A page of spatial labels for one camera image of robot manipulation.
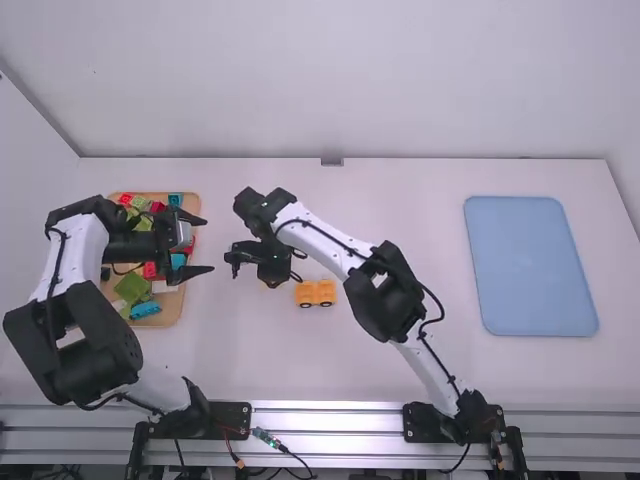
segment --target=blue block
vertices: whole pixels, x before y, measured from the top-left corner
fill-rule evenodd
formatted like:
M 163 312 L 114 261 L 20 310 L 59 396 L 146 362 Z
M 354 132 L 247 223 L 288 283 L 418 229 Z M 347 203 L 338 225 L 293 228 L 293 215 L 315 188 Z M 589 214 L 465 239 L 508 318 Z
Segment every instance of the blue block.
M 174 270 L 179 269 L 183 265 L 187 264 L 187 256 L 184 253 L 172 253 L 171 254 L 171 268 Z
M 131 309 L 131 320 L 138 320 L 140 318 L 148 317 L 149 315 L 155 315 L 160 313 L 162 308 L 156 302 L 145 302 L 136 305 Z
M 183 198 L 184 198 L 184 195 L 182 193 L 170 193 L 169 205 L 175 205 L 176 207 L 181 207 Z

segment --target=green block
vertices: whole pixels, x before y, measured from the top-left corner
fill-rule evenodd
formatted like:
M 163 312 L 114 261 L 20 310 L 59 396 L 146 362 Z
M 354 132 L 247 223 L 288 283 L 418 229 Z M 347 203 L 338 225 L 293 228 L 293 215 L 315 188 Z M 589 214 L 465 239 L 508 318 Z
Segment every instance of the green block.
M 131 205 L 132 207 L 137 208 L 141 212 L 145 212 L 151 206 L 151 202 L 149 200 L 147 200 L 146 198 L 140 196 L 140 195 L 135 195 L 131 199 L 131 202 L 129 203 L 129 205 Z
M 131 305 L 127 303 L 127 306 L 118 312 L 125 320 L 131 320 Z
M 140 223 L 136 225 L 133 229 L 138 232 L 150 232 L 153 228 L 153 222 L 149 217 L 140 217 Z
M 126 274 L 113 290 L 129 305 L 134 305 L 151 290 L 151 282 L 135 272 Z

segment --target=white robotic arm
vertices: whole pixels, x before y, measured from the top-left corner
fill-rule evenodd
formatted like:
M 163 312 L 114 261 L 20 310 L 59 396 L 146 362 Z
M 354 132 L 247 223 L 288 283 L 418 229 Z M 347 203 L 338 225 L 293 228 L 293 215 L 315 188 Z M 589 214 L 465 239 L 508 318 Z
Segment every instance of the white robotic arm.
M 8 312 L 4 330 L 44 395 L 93 410 L 107 399 L 127 399 L 156 412 L 185 412 L 199 396 L 187 379 L 143 364 L 133 330 L 100 292 L 103 263 L 156 263 L 167 283 L 180 284 L 213 267 L 174 271 L 170 250 L 191 241 L 191 225 L 206 221 L 181 209 L 153 214 L 153 229 L 135 231 L 120 205 L 91 197 L 54 210 L 45 224 L 47 262 L 29 303 Z M 58 340 L 79 328 L 80 340 Z
M 263 196 L 247 187 L 233 209 L 261 240 L 233 244 L 225 261 L 234 275 L 240 263 L 257 263 L 258 277 L 275 288 L 290 277 L 292 249 L 306 253 L 343 282 L 354 317 L 367 333 L 391 343 L 407 361 L 424 384 L 444 435 L 464 445 L 478 432 L 494 429 L 495 410 L 479 391 L 451 375 L 431 346 L 436 339 L 424 327 L 442 320 L 444 309 L 398 247 L 388 241 L 375 246 L 335 229 L 281 188 Z M 252 254 L 244 255 L 248 250 Z M 374 282 L 377 275 L 386 278 Z M 425 292 L 441 310 L 434 320 L 425 320 Z
M 290 247 L 300 250 L 333 272 L 341 282 L 349 278 L 352 269 L 360 268 L 372 255 L 375 245 L 357 240 L 320 220 L 300 201 L 290 203 L 277 213 L 271 230 L 275 237 Z M 356 256 L 342 245 L 360 255 Z M 420 323 L 407 332 L 407 340 L 400 343 L 391 340 L 420 381 L 426 387 L 433 405 L 448 417 L 455 417 L 459 410 L 458 395 L 435 357 L 425 350 L 420 341 Z M 426 341 L 435 343 L 434 334 L 427 333 Z M 460 378 L 454 380 L 459 392 L 467 390 Z

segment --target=white wall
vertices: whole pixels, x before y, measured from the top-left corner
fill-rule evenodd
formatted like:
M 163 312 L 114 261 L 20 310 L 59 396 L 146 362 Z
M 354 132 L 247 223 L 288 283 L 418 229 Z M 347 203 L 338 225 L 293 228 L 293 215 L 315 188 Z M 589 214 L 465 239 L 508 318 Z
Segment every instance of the white wall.
M 78 157 L 0 72 L 0 315 L 24 305 L 44 268 L 44 222 L 73 199 Z
M 640 226 L 636 0 L 0 2 L 89 156 L 605 157 Z

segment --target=light blue tray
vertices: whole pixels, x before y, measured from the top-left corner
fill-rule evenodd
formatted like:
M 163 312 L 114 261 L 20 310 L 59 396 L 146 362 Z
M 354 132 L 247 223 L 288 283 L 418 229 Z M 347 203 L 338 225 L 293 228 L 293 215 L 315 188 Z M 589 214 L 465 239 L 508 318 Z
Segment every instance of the light blue tray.
M 561 337 L 596 333 L 598 315 L 560 202 L 471 197 L 464 214 L 487 330 Z

